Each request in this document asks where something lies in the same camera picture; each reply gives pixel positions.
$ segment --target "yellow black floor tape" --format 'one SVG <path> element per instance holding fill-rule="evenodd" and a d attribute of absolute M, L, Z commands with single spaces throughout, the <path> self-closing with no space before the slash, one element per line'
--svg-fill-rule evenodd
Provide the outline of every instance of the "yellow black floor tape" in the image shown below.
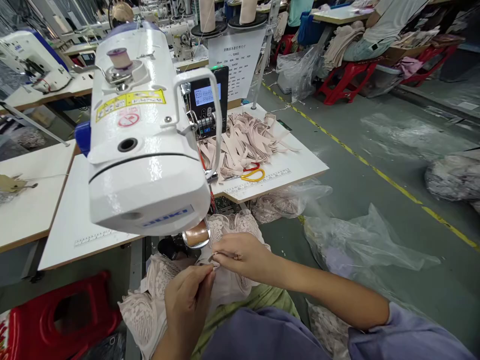
<path fill-rule="evenodd" d="M 287 103 L 287 101 L 285 101 L 279 94 L 277 94 L 273 89 L 271 89 L 269 86 L 267 86 L 267 84 L 265 84 L 264 82 L 262 82 L 262 85 L 267 88 L 273 95 L 275 95 L 277 98 L 279 98 L 280 100 L 282 100 L 284 103 Z M 300 111 L 297 107 L 293 106 L 291 103 L 289 104 L 291 105 L 291 108 L 296 111 L 297 113 L 299 113 L 302 117 L 304 117 L 305 119 L 307 119 L 310 123 L 312 123 L 312 125 L 314 125 L 316 128 L 318 128 L 319 130 L 321 130 L 323 133 L 327 134 L 330 138 L 332 138 L 332 140 L 334 140 L 336 143 L 338 143 L 340 146 L 342 146 L 345 150 L 347 150 L 350 154 L 352 154 L 354 157 L 356 157 L 358 160 L 360 160 L 362 163 L 364 163 L 365 165 L 369 166 L 370 168 L 372 168 L 372 170 L 377 174 L 379 175 L 382 179 L 384 179 L 385 181 L 387 181 L 390 185 L 392 185 L 395 189 L 397 189 L 398 191 L 400 191 L 403 195 L 405 195 L 407 198 L 409 198 L 412 202 L 414 202 L 415 204 L 417 205 L 421 205 L 421 208 L 427 213 L 429 214 L 432 218 L 434 218 L 435 220 L 437 220 L 440 224 L 443 224 L 444 226 L 446 226 L 452 233 L 454 233 L 457 237 L 459 237 L 464 243 L 466 243 L 467 245 L 469 245 L 470 247 L 472 247 L 475 251 L 477 251 L 478 253 L 480 253 L 480 247 L 474 243 L 473 241 L 471 241 L 465 234 L 463 234 L 460 230 L 458 230 L 456 227 L 454 227 L 453 225 L 449 224 L 448 221 L 446 221 L 444 218 L 442 218 L 440 215 L 438 215 L 436 212 L 434 212 L 432 209 L 430 209 L 429 207 L 426 207 L 424 206 L 424 204 L 418 200 L 417 198 L 415 198 L 415 196 L 413 196 L 411 193 L 409 193 L 407 190 L 405 190 L 404 187 L 400 186 L 399 184 L 397 184 L 395 181 L 393 181 L 391 178 L 389 178 L 387 175 L 385 175 L 383 172 L 381 172 L 379 169 L 377 169 L 375 166 L 373 166 L 372 164 L 370 164 L 364 157 L 360 156 L 359 154 L 357 154 L 355 151 L 353 151 L 349 146 L 347 146 L 346 144 L 344 144 L 343 142 L 341 142 L 337 137 L 335 137 L 334 135 L 332 135 L 331 133 L 329 133 L 327 130 L 325 130 L 323 127 L 321 127 L 320 125 L 318 125 L 315 121 L 313 121 L 308 115 L 306 115 L 305 113 L 303 113 L 302 111 Z"/>

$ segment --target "red plastic stool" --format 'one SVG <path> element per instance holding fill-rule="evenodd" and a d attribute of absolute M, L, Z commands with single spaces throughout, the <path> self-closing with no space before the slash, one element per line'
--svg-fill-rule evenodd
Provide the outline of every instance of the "red plastic stool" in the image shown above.
<path fill-rule="evenodd" d="M 370 76 L 374 73 L 375 68 L 381 59 L 383 59 L 383 57 L 380 56 L 362 61 L 344 61 L 341 66 L 334 68 L 330 72 L 330 75 L 316 91 L 315 96 L 318 96 L 320 93 L 324 93 L 326 95 L 326 99 L 323 102 L 325 105 L 333 105 L 339 99 L 348 99 L 348 102 L 352 103 L 355 96 L 360 90 L 362 90 Z M 342 69 L 344 69 L 345 72 L 339 83 L 334 88 L 330 88 L 330 82 L 332 78 L 338 71 Z M 363 72 L 366 72 L 366 76 L 363 81 L 358 86 L 353 85 L 351 81 L 355 78 L 355 76 Z"/>
<path fill-rule="evenodd" d="M 121 315 L 108 303 L 109 278 L 110 274 L 102 271 L 13 308 L 8 326 L 8 359 L 79 359 L 91 346 L 111 334 L 120 323 Z M 90 301 L 91 319 L 80 329 L 62 334 L 55 325 L 57 307 L 63 299 L 79 293 L 84 293 Z"/>
<path fill-rule="evenodd" d="M 294 44 L 292 42 L 292 39 L 294 38 L 295 35 L 283 35 L 280 39 L 280 42 L 278 43 L 278 46 L 276 47 L 275 55 L 272 57 L 271 61 L 272 63 L 277 62 L 277 58 L 279 56 L 280 50 L 283 48 L 282 52 L 280 53 L 281 55 L 287 55 L 292 52 L 292 45 Z"/>
<path fill-rule="evenodd" d="M 418 57 L 417 60 L 421 61 L 422 63 L 426 63 L 430 59 L 434 58 L 437 55 L 442 54 L 443 57 L 440 59 L 439 62 L 435 64 L 430 70 L 425 70 L 424 68 L 420 68 L 415 75 L 410 76 L 408 79 L 403 80 L 400 84 L 407 84 L 412 82 L 418 82 L 415 87 L 419 87 L 424 83 L 424 81 L 435 72 L 444 62 L 446 62 L 449 57 L 451 57 L 454 52 L 458 48 L 458 44 L 451 45 L 447 47 L 428 47 L 424 52 L 422 52 Z"/>

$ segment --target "ruler sticker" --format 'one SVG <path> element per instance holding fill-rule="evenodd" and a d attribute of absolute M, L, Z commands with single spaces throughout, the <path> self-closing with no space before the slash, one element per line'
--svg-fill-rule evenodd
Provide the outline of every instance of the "ruler sticker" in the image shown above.
<path fill-rule="evenodd" d="M 98 123 L 105 116 L 131 105 L 166 103 L 162 90 L 129 92 L 105 101 L 100 105 L 96 111 L 95 122 Z"/>
<path fill-rule="evenodd" d="M 111 230 L 111 229 L 106 229 L 105 231 L 102 231 L 102 232 L 99 232 L 99 233 L 96 233 L 96 234 L 93 234 L 93 235 L 75 240 L 75 242 L 73 243 L 73 246 L 76 248 L 76 247 L 79 247 L 80 245 L 85 245 L 85 244 L 88 244 L 91 241 L 101 239 L 101 238 L 106 238 L 106 237 L 108 237 L 110 235 L 113 235 L 113 234 L 116 234 L 116 233 L 118 233 L 118 231 Z"/>
<path fill-rule="evenodd" d="M 291 173 L 292 173 L 292 171 L 289 168 L 285 168 L 283 170 L 279 170 L 279 171 L 273 172 L 271 174 L 265 175 L 263 180 L 261 180 L 259 182 L 250 182 L 250 181 L 243 181 L 242 180 L 240 184 L 238 184 L 236 186 L 229 187 L 228 189 L 222 190 L 222 192 L 225 193 L 225 194 L 230 194 L 231 195 L 231 194 L 243 191 L 245 189 L 251 188 L 253 186 L 257 186 L 257 185 L 260 185 L 260 184 L 265 184 L 265 183 L 267 183 L 271 180 L 277 179 L 277 178 L 285 176 L 285 175 L 289 175 Z"/>

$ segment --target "cardboard box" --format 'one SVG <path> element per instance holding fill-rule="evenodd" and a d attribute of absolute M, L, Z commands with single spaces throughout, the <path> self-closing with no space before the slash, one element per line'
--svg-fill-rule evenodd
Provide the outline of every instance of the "cardboard box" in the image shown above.
<path fill-rule="evenodd" d="M 414 47 L 411 49 L 405 49 L 396 46 L 390 46 L 382 56 L 385 57 L 382 61 L 380 61 L 380 65 L 384 66 L 393 66 L 398 63 L 404 57 L 416 58 L 418 55 L 423 53 L 430 44 Z"/>

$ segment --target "gray floor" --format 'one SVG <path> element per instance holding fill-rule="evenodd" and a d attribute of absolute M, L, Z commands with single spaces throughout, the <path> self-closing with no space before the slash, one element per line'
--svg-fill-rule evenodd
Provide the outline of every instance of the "gray floor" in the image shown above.
<path fill-rule="evenodd" d="M 272 84 L 276 75 L 264 79 Z M 272 89 L 281 94 L 276 85 Z M 288 95 L 281 96 L 290 101 Z M 325 106 L 313 97 L 304 102 L 295 106 L 471 241 L 480 243 L 479 215 L 473 208 L 435 199 L 425 189 L 423 178 L 429 161 L 477 146 L 476 135 L 457 126 L 444 128 L 437 116 L 389 95 L 375 99 L 358 96 L 351 104 L 334 106 Z M 263 86 L 258 103 L 267 111 L 286 105 Z M 319 177 L 333 188 L 331 195 L 320 200 L 324 211 L 349 220 L 366 215 L 372 203 L 394 229 L 400 245 L 441 259 L 441 265 L 421 271 L 387 266 L 382 276 L 397 297 L 447 328 L 479 356 L 480 254 L 296 111 L 289 108 L 275 114 L 330 167 Z M 70 134 L 62 124 L 58 127 L 63 135 Z M 280 219 L 260 229 L 274 253 L 318 266 L 298 219 Z M 112 274 L 111 300 L 119 301 L 128 288 L 129 266 L 130 250 L 115 248 L 47 271 L 39 283 L 22 281 L 0 288 L 0 311 L 103 269 Z M 291 295 L 307 321 L 304 297 Z"/>

